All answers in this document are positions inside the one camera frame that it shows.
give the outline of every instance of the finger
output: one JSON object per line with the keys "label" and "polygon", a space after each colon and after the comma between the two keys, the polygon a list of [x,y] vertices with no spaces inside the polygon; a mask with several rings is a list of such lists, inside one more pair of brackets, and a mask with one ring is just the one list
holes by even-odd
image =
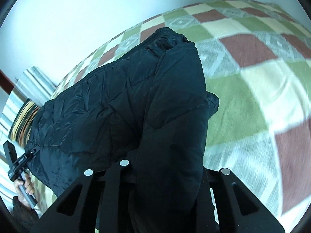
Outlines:
{"label": "finger", "polygon": [[21,186],[21,185],[23,185],[23,184],[24,184],[24,181],[22,181],[22,180],[16,179],[16,180],[14,181],[14,187],[15,187],[15,189],[18,189],[18,190],[19,190],[19,187],[18,187],[18,186]]}
{"label": "finger", "polygon": [[29,191],[29,194],[30,195],[33,195],[35,193],[35,188],[33,187],[30,191]]}
{"label": "finger", "polygon": [[26,194],[29,194],[29,192],[30,192],[30,190],[33,188],[34,186],[32,185],[32,183],[30,183],[29,185],[28,185],[28,187],[26,188]]}
{"label": "finger", "polygon": [[27,173],[27,172],[24,172],[25,173],[25,179],[27,180],[27,179],[30,179],[30,176],[29,176],[29,174]]}
{"label": "finger", "polygon": [[27,188],[30,185],[30,183],[31,183],[31,179],[28,178],[28,179],[25,180],[24,186]]}

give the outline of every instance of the jacket sleeve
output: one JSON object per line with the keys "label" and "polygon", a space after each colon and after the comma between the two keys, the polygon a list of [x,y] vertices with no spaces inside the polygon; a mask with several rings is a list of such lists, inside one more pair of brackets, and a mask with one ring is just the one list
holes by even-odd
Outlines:
{"label": "jacket sleeve", "polygon": [[148,92],[133,164],[135,205],[140,222],[152,223],[152,231],[184,232],[190,225],[202,181],[208,119],[218,105],[217,96],[206,92],[194,43],[166,51]]}
{"label": "jacket sleeve", "polygon": [[17,198],[13,197],[13,218],[29,232],[32,226],[39,220],[37,212],[27,209]]}

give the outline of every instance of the brown square pattern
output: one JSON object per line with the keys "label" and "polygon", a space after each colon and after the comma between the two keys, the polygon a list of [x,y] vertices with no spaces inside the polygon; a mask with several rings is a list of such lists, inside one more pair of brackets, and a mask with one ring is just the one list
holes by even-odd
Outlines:
{"label": "brown square pattern", "polygon": [[160,29],[162,27],[165,27],[164,23],[152,26],[149,29],[146,29],[144,31],[141,32],[140,34],[140,42],[143,42],[144,40],[146,40],[151,34],[153,34],[157,29]]}
{"label": "brown square pattern", "polygon": [[254,2],[254,3],[258,3],[258,4],[263,4],[263,5],[265,5],[265,3],[263,3],[263,2],[258,2],[258,1],[255,1],[255,0],[250,0],[251,2]]}
{"label": "brown square pattern", "polygon": [[201,23],[210,22],[210,21],[216,21],[216,20],[220,20],[220,19],[223,19],[223,18],[227,18],[223,14],[219,13],[217,10],[210,10],[210,11],[207,11],[207,12],[195,14],[193,16],[197,20],[199,20]]}
{"label": "brown square pattern", "polygon": [[98,62],[97,66],[101,66],[108,60],[112,59],[114,57],[114,53],[117,50],[119,45],[116,45],[115,47],[111,48],[108,52],[104,53],[104,55],[101,57],[100,61]]}
{"label": "brown square pattern", "polygon": [[288,15],[286,15],[286,14],[284,14],[284,13],[281,13],[281,12],[276,12],[276,13],[278,13],[281,17],[285,18],[286,20],[295,23],[295,20],[293,20],[293,18],[290,18]]}
{"label": "brown square pattern", "polygon": [[148,18],[147,20],[144,21],[144,23],[149,22],[149,21],[151,21],[152,19],[155,19],[155,18],[159,17],[160,15],[161,15],[161,14],[156,15],[156,16],[151,17],[151,18]]}
{"label": "brown square pattern", "polygon": [[68,89],[69,82],[64,86],[64,90]]}
{"label": "brown square pattern", "polygon": [[183,6],[183,8],[188,8],[188,7],[192,7],[192,6],[199,5],[199,4],[201,4],[201,3],[198,2],[198,3],[194,3],[194,4],[189,4],[187,6]]}
{"label": "brown square pattern", "polygon": [[309,49],[299,38],[295,35],[282,34],[282,36],[301,53],[306,59],[311,58],[311,49]]}
{"label": "brown square pattern", "polygon": [[311,119],[275,136],[283,182],[283,213],[311,194]]}
{"label": "brown square pattern", "polygon": [[87,67],[83,68],[83,69],[78,73],[77,77],[75,78],[74,84],[76,84],[79,80],[82,79],[82,76],[84,75],[86,69],[87,69]]}
{"label": "brown square pattern", "polygon": [[243,11],[247,12],[248,14],[257,16],[257,17],[270,17],[266,13],[263,13],[262,11],[254,8],[244,8]]}
{"label": "brown square pattern", "polygon": [[263,42],[251,34],[225,37],[219,41],[225,45],[240,67],[247,67],[277,58]]}

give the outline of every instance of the white wall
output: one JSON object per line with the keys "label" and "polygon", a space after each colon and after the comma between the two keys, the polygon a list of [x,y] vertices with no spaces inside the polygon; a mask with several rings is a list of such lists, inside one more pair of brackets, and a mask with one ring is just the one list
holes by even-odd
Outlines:
{"label": "white wall", "polygon": [[[0,28],[0,69],[14,81],[31,66],[55,84],[100,45],[159,13],[211,0],[18,0]],[[311,29],[297,0],[281,5]]]}

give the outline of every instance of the bed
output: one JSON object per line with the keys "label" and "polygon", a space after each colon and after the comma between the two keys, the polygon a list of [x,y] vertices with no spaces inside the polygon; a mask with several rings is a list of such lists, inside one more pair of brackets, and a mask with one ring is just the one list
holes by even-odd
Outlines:
{"label": "bed", "polygon": [[[311,203],[311,33],[279,6],[218,0],[149,18],[80,62],[51,99],[162,27],[195,43],[206,90],[220,99],[204,166],[231,169],[290,232]],[[44,211],[56,197],[32,179]]]}

